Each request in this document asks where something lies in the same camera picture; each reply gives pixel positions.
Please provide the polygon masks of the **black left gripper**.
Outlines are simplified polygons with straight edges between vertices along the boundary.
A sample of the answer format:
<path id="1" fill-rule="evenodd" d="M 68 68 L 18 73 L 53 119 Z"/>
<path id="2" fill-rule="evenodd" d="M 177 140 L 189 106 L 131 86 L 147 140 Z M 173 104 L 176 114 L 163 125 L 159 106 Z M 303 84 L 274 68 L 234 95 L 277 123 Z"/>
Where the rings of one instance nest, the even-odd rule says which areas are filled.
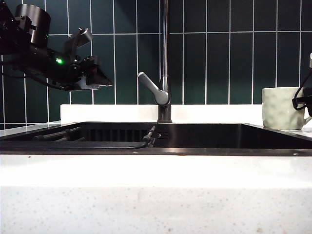
<path id="1" fill-rule="evenodd" d="M 49 48 L 31 49 L 31 79 L 50 88 L 63 91 L 98 90 L 112 86 L 112 81 L 100 69 L 96 56 L 80 60 Z"/>

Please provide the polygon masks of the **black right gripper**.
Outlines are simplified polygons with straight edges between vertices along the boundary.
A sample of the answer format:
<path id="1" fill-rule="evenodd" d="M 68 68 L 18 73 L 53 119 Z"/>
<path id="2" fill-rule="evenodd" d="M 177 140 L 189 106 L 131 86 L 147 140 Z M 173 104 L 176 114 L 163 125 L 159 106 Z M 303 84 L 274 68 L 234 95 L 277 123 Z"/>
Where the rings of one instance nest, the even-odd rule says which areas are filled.
<path id="1" fill-rule="evenodd" d="M 305 104 L 308 108 L 308 113 L 312 117 L 312 89 L 305 87 L 303 90 Z"/>

